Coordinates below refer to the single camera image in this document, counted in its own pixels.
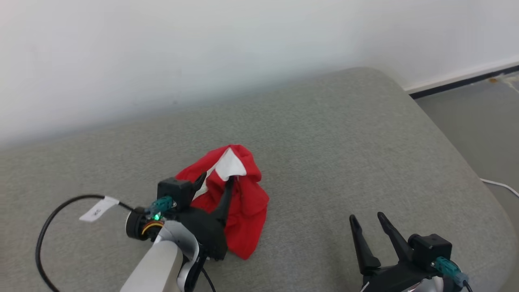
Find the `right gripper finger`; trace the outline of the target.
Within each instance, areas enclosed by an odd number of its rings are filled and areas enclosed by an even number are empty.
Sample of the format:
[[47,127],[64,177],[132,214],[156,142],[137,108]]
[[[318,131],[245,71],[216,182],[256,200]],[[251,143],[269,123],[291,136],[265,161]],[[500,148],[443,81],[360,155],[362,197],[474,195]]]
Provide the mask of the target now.
[[377,257],[373,255],[365,237],[362,233],[362,227],[355,215],[349,216],[350,228],[354,241],[358,268],[364,277],[370,277],[379,269],[381,263]]
[[399,263],[412,261],[413,250],[409,246],[407,240],[404,239],[404,237],[400,234],[397,228],[391,223],[391,221],[383,212],[379,211],[377,213],[377,217],[382,226],[383,231],[386,235],[388,235],[389,239],[391,240],[393,248],[399,259]]

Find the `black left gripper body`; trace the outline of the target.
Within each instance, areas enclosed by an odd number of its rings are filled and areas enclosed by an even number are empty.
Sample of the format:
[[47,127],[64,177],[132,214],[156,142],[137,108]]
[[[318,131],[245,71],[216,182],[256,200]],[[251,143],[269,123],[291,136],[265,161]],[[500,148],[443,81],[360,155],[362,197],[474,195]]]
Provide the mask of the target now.
[[212,213],[198,208],[188,208],[176,213],[176,220],[184,225],[203,247],[206,255],[224,260],[228,251],[225,227],[228,211],[216,208]]

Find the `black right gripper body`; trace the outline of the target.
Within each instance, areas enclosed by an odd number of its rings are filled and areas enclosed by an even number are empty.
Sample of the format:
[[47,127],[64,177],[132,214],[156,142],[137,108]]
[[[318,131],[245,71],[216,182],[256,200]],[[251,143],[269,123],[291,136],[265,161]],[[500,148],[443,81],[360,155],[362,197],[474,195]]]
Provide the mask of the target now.
[[430,264],[419,261],[401,262],[379,268],[364,277],[362,292],[442,292],[443,280]]

